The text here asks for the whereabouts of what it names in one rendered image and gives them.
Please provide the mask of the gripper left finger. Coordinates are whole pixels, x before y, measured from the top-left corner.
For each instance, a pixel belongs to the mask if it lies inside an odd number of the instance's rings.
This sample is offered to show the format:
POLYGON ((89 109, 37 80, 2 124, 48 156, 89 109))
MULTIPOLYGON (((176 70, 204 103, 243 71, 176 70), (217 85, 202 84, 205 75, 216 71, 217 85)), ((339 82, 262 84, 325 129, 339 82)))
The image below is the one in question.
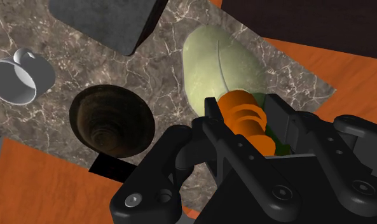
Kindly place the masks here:
POLYGON ((217 205, 239 209, 234 218, 291 222, 298 218, 301 196, 242 135, 225 124, 215 98, 205 99, 205 116, 193 126, 169 127, 112 197, 114 224, 224 224, 217 205), (182 211, 179 190, 196 164, 210 165, 216 193, 196 220, 182 211))

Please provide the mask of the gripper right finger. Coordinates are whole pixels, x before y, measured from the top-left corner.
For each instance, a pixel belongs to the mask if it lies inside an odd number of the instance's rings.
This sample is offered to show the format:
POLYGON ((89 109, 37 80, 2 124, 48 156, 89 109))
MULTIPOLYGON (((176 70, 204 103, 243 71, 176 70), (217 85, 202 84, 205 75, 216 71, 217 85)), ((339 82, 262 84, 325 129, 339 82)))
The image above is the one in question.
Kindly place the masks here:
POLYGON ((325 122, 296 111, 277 94, 264 99, 268 125, 295 155, 314 154, 339 203, 364 217, 377 216, 377 124, 354 115, 325 122))

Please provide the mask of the orange carrot with green top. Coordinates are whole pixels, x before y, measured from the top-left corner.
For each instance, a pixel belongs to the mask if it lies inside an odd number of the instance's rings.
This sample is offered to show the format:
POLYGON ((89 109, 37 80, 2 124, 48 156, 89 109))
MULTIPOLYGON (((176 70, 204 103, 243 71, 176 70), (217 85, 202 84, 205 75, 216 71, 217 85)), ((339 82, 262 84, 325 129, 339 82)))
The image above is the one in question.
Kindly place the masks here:
POLYGON ((263 156, 284 156, 291 153, 288 145, 278 145, 266 134, 266 114, 249 92, 229 91, 219 98, 217 105, 227 127, 234 134, 245 137, 263 156))

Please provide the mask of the dark brown wooden bowl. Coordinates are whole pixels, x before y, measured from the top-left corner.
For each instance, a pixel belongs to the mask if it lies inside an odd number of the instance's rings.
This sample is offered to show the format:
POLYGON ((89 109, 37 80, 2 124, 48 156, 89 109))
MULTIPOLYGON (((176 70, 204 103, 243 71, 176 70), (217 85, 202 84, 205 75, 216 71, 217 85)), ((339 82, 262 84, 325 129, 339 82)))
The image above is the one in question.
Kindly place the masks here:
POLYGON ((146 102, 116 85, 95 85, 78 93, 69 108, 69 123, 85 146, 115 158, 140 154, 155 133, 146 102))

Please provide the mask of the pale green leaf-shaped plate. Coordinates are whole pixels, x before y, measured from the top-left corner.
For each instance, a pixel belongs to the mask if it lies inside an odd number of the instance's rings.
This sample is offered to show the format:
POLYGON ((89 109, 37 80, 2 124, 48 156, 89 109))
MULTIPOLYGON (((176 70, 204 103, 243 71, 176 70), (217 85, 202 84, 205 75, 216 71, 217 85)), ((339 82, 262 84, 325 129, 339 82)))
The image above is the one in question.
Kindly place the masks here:
POLYGON ((260 60, 230 33, 203 25, 186 38, 182 50, 184 89, 189 105, 205 115, 204 100, 233 90, 265 93, 267 80, 260 60))

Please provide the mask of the grey mug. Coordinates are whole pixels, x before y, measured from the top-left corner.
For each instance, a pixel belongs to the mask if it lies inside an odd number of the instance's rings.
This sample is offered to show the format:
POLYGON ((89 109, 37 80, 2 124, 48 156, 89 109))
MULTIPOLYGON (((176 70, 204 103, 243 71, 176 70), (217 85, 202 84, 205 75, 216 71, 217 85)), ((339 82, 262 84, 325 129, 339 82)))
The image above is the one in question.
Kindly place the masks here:
POLYGON ((13 105, 27 105, 55 84, 55 71, 42 56, 28 48, 0 59, 0 99, 13 105))

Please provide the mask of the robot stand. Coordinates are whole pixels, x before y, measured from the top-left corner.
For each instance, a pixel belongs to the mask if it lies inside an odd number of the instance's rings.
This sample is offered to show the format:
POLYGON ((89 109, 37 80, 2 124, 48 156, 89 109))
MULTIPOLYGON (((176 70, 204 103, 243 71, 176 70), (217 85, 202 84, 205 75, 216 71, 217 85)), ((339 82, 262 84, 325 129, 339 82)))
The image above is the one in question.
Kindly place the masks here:
POLYGON ((168 0, 49 0, 52 16, 125 56, 154 31, 168 0))

